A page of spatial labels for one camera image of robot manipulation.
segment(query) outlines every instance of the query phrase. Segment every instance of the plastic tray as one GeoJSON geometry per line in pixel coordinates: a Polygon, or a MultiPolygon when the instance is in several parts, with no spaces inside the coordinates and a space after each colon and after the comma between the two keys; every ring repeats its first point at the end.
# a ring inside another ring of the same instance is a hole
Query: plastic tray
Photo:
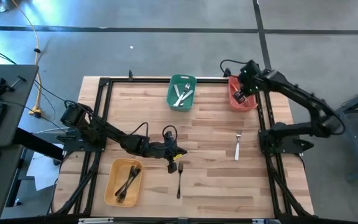
{"type": "Polygon", "coordinates": [[[234,92],[240,89],[240,83],[238,82],[237,77],[229,77],[228,88],[229,88],[229,102],[233,111],[245,112],[258,107],[258,104],[256,103],[255,95],[247,97],[246,101],[241,104],[237,103],[236,99],[234,99],[233,97],[234,92]]]}
{"type": "Polygon", "coordinates": [[[167,93],[167,103],[169,107],[171,107],[171,109],[175,111],[189,111],[190,108],[193,106],[194,96],[196,93],[196,84],[197,84],[197,79],[190,75],[179,75],[179,74],[173,75],[169,82],[168,93],[167,93]],[[175,92],[175,88],[173,87],[174,84],[178,85],[179,94],[182,94],[183,90],[185,89],[185,85],[187,83],[190,83],[189,91],[193,90],[193,93],[188,98],[183,100],[183,106],[173,106],[178,100],[177,93],[175,92]]]}
{"type": "Polygon", "coordinates": [[[136,204],[139,195],[140,181],[142,179],[143,166],[142,163],[136,159],[116,159],[111,164],[109,182],[107,183],[106,192],[104,193],[104,201],[108,205],[118,207],[132,207],[136,204]],[[140,165],[142,171],[135,178],[131,186],[127,190],[127,195],[122,203],[117,203],[117,197],[114,195],[121,186],[125,184],[128,179],[131,166],[140,165]]]}

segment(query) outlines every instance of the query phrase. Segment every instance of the red plastic basket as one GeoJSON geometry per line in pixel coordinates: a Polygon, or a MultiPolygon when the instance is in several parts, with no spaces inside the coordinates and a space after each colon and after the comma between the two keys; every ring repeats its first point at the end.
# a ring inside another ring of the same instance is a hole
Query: red plastic basket
{"type": "Polygon", "coordinates": [[[247,97],[246,101],[239,104],[236,99],[234,99],[233,94],[240,89],[240,83],[238,82],[237,77],[229,77],[229,102],[230,107],[233,111],[246,112],[252,109],[255,109],[258,104],[256,103],[255,95],[247,97]]]}

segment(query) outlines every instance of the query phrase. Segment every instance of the concrete floor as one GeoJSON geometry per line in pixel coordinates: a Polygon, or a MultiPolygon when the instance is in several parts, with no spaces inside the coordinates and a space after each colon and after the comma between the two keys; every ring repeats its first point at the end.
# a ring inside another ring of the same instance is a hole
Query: concrete floor
{"type": "MultiPolygon", "coordinates": [[[[358,30],[358,0],[259,0],[259,4],[265,29],[358,30]]],[[[219,62],[225,58],[254,59],[264,67],[259,34],[235,30],[258,28],[252,0],[99,0],[97,4],[32,0],[22,1],[21,7],[37,26],[230,29],[231,33],[38,32],[43,86],[66,99],[77,99],[85,75],[127,75],[131,69],[139,76],[220,77],[219,62]]],[[[26,25],[17,10],[0,13],[0,26],[26,25]]],[[[333,108],[358,92],[358,35],[267,34],[266,40],[272,67],[333,108]]],[[[34,46],[33,32],[0,31],[0,51],[17,63],[33,63],[34,46]]],[[[35,94],[32,90],[28,107],[35,94]]],[[[58,123],[64,107],[49,98],[58,123]]],[[[294,122],[308,120],[305,109],[294,102],[290,106],[294,122]]],[[[45,100],[42,108],[53,118],[45,100]]],[[[32,132],[54,128],[26,113],[20,127],[32,132]]],[[[358,221],[358,182],[346,181],[346,175],[355,171],[347,140],[304,138],[315,143],[305,153],[315,214],[358,221]]],[[[19,192],[24,205],[5,209],[2,217],[44,215],[51,193],[51,188],[35,192],[34,183],[25,181],[19,192]]]]}

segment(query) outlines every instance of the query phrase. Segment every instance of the silver fork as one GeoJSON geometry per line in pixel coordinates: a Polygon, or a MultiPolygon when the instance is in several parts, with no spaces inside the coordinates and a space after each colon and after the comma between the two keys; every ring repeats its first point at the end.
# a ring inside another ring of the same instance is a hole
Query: silver fork
{"type": "Polygon", "coordinates": [[[234,160],[238,161],[239,160],[239,154],[240,154],[241,130],[237,131],[236,138],[237,138],[237,146],[236,146],[236,153],[234,155],[234,160]]]}
{"type": "Polygon", "coordinates": [[[190,89],[190,83],[186,83],[185,85],[185,90],[183,91],[183,93],[179,96],[179,99],[177,100],[177,102],[173,105],[173,106],[179,106],[181,99],[183,98],[183,96],[187,93],[187,91],[189,91],[190,89]]]}

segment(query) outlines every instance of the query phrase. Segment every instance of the workbench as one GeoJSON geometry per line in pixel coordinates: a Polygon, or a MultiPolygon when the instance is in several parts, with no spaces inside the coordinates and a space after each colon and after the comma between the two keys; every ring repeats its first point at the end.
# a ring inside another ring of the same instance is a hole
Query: workbench
{"type": "MultiPolygon", "coordinates": [[[[79,103],[93,108],[100,77],[84,77],[79,103]]],[[[168,83],[115,83],[107,121],[130,133],[144,121],[149,123],[150,141],[163,141],[162,129],[177,127],[178,146],[188,154],[178,160],[185,166],[181,177],[181,199],[177,199],[178,172],[167,172],[165,159],[132,156],[112,140],[102,153],[94,191],[92,217],[192,217],[192,218],[272,218],[273,207],[265,158],[260,152],[257,110],[233,112],[229,106],[227,84],[199,83],[195,102],[187,112],[172,111],[165,101],[168,83]],[[234,160],[236,132],[242,130],[239,161],[234,160]],[[104,193],[112,162],[133,158],[143,163],[139,198],[134,207],[112,207],[104,193]]],[[[101,109],[106,90],[102,93],[101,109]]],[[[293,122],[288,99],[270,93],[276,122],[293,122]]],[[[269,128],[265,100],[264,119],[269,128]]],[[[140,129],[138,134],[145,134],[140,129]]],[[[78,185],[84,152],[74,152],[62,164],[53,205],[58,210],[78,185]]],[[[299,157],[282,155],[288,188],[306,211],[313,213],[303,164],[299,157]]],[[[83,193],[82,208],[88,196],[83,193]]],[[[277,187],[280,208],[283,199],[277,187]]]]}

